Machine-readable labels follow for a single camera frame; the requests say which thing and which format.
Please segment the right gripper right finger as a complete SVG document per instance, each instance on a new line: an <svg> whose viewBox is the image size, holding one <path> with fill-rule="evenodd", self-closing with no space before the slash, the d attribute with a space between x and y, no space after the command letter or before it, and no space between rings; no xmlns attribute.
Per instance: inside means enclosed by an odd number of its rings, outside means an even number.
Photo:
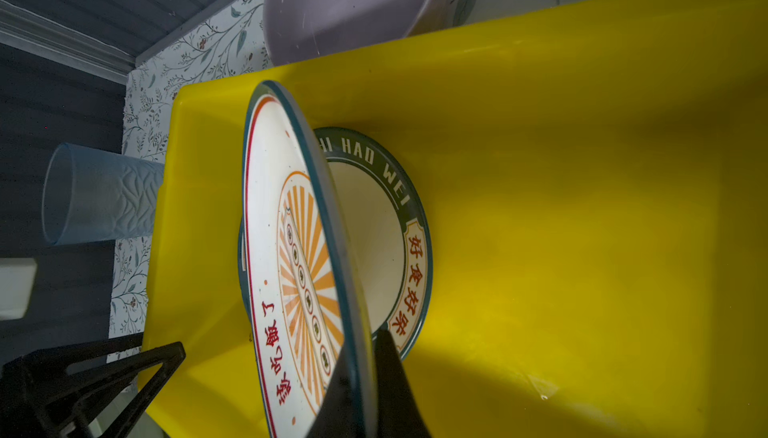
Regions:
<svg viewBox="0 0 768 438"><path fill-rule="evenodd" d="M373 340L378 390L378 437L431 436L409 386L389 330L380 328Z"/></svg>

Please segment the green rimmed white plate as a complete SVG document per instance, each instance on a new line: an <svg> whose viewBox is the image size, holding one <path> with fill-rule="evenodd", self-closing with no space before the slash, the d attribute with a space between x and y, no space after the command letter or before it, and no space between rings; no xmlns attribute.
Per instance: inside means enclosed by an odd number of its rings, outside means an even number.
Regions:
<svg viewBox="0 0 768 438"><path fill-rule="evenodd" d="M432 246L417 191L396 159L373 139L343 128L315 135L348 227L347 249L358 269L373 331L390 331L401 357L426 320L432 285ZM330 375L344 342L340 301L321 209L300 151L286 135L275 152L281 170L268 177L274 215L266 230L253 209L242 222L241 289L257 348L272 347L278 370L291 359L300 372Z"/></svg>

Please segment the orange sunburst plate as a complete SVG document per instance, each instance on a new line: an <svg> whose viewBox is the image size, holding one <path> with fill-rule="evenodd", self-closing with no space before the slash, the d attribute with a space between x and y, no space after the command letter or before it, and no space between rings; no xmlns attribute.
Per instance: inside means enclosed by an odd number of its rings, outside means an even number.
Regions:
<svg viewBox="0 0 768 438"><path fill-rule="evenodd" d="M308 434L327 400L355 436L378 428L365 299L318 139L291 94L260 83L242 159L242 251L269 433Z"/></svg>

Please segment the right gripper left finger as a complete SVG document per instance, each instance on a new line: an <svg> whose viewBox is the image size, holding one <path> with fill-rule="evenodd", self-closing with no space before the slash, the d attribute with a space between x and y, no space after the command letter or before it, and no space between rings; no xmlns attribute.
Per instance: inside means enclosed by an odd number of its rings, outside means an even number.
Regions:
<svg viewBox="0 0 768 438"><path fill-rule="evenodd" d="M347 348L339 353L321 408L307 438L345 438L354 436L354 410Z"/></svg>

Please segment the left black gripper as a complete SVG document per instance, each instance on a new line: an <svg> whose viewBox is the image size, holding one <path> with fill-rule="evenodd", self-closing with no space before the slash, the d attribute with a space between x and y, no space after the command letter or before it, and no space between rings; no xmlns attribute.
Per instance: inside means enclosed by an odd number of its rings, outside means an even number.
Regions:
<svg viewBox="0 0 768 438"><path fill-rule="evenodd" d="M75 364L136 348L142 336L67 345L31 352L2 367L3 437L90 437L89 425L139 373L148 383L102 433L126 437L186 358L180 342L71 372Z"/></svg>

